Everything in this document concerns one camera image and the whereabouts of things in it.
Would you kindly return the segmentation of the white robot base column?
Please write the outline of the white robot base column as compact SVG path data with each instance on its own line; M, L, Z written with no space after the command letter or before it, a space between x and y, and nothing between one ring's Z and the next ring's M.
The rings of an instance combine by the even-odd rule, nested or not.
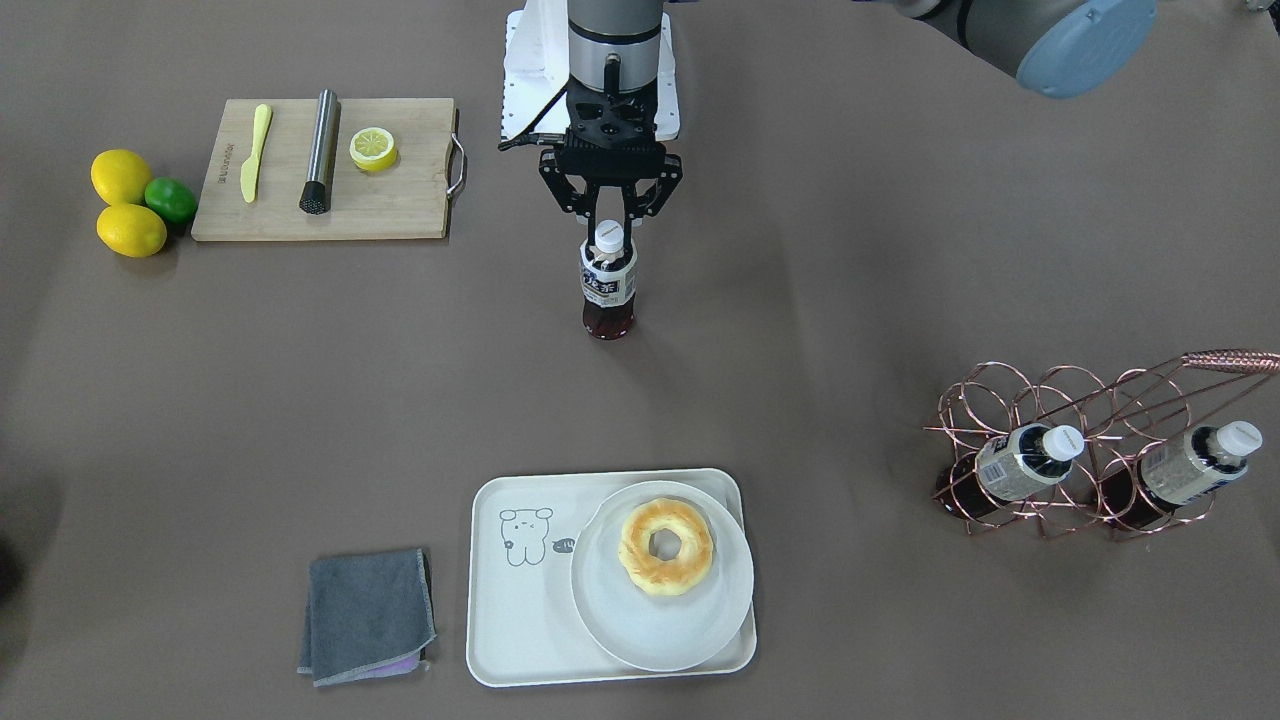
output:
M609 56L621 60L622 91L657 91L657 138L677 138L676 63L662 1L527 1L506 19L500 140L563 133L568 99L557 92L572 79L602 91Z

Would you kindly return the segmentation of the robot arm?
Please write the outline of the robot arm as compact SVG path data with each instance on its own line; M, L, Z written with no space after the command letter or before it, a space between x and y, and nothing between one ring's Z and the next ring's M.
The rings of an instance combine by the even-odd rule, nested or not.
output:
M1155 26L1153 1L897 1L973 56L1051 99L1097 88ZM623 202L621 242L654 217L684 176L658 137L662 1L570 1L559 26L568 74L500 150L541 149L539 173L558 206L590 232L604 187Z

